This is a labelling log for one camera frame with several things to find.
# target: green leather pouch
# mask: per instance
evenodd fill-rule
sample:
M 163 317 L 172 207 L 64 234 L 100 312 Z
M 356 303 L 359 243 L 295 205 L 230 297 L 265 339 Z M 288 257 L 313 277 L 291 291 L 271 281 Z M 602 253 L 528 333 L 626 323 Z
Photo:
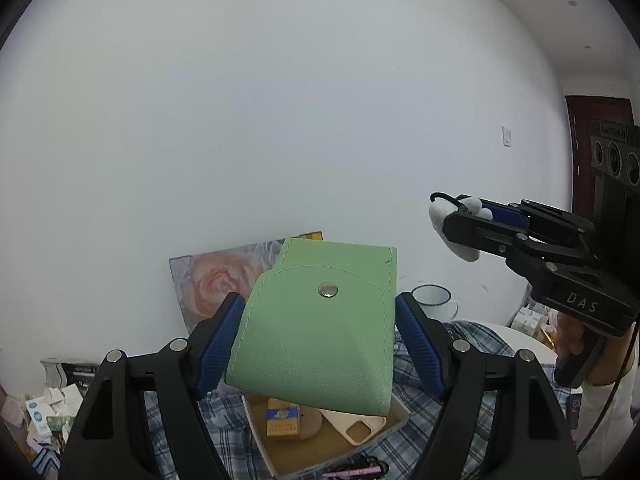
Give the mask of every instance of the green leather pouch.
M 225 382 L 306 406 L 386 415 L 395 297 L 395 248 L 288 238 L 247 301 Z

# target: blue rim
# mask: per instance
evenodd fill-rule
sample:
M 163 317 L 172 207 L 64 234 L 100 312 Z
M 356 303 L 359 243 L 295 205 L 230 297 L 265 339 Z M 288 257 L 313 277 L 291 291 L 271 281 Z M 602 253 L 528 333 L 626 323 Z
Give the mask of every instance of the blue rim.
M 418 299 L 414 296 L 414 292 L 419 288 L 424 288 L 425 286 L 436 286 L 437 288 L 441 288 L 447 293 L 448 298 L 445 301 L 441 301 L 440 303 L 423 303 L 421 301 L 418 301 Z M 451 299 L 451 292 L 449 291 L 449 289 L 443 287 L 442 285 L 436 285 L 435 283 L 426 283 L 425 285 L 418 285 L 417 287 L 414 288 L 414 290 L 411 291 L 411 295 L 414 297 L 415 301 L 418 301 L 418 304 L 421 304 L 424 306 L 441 306 L 447 303 Z

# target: small cardboard box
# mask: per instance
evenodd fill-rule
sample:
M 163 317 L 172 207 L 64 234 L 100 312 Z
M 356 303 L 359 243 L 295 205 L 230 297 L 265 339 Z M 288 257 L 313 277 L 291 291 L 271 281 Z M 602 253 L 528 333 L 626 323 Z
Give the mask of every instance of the small cardboard box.
M 271 476 L 277 480 L 291 480 L 314 470 L 338 465 L 348 457 L 372 446 L 381 438 L 402 428 L 411 413 L 394 395 L 386 417 L 385 427 L 379 434 L 358 447 L 353 447 L 323 417 L 322 428 L 307 440 L 277 440 L 267 437 L 267 397 L 245 394 L 242 403 L 249 426 Z
M 300 432 L 300 407 L 279 399 L 267 401 L 267 436 L 296 438 Z

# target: beige phone case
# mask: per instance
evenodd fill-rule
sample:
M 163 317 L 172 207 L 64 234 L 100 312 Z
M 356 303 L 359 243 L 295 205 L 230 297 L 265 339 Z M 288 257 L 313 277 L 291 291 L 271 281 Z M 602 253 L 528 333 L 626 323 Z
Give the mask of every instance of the beige phone case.
M 320 410 L 320 413 L 322 413 L 324 418 L 329 421 L 349 444 L 356 447 L 372 438 L 377 432 L 384 428 L 386 424 L 386 417 L 384 416 L 353 415 L 351 413 L 332 412 L 331 410 Z M 356 442 L 347 434 L 347 430 L 357 422 L 363 423 L 371 431 L 371 433 L 359 442 Z

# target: blue rubber gripper pad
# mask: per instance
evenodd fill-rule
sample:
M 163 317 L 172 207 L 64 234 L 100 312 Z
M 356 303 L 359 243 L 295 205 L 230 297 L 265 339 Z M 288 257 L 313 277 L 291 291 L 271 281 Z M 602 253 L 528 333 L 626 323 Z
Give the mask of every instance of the blue rubber gripper pad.
M 442 379 L 440 357 L 401 294 L 396 296 L 396 326 L 414 363 L 422 389 L 435 399 L 446 400 L 449 390 Z
M 195 393 L 200 398 L 218 387 L 229 362 L 231 347 L 238 334 L 243 310 L 244 299 L 238 295 L 200 357 L 198 380 L 194 387 Z
M 500 207 L 495 204 L 482 203 L 482 207 L 491 211 L 494 216 L 494 222 L 500 222 L 501 224 L 507 224 L 517 229 L 529 229 L 529 222 L 527 222 L 522 213 L 514 210 L 511 207 Z

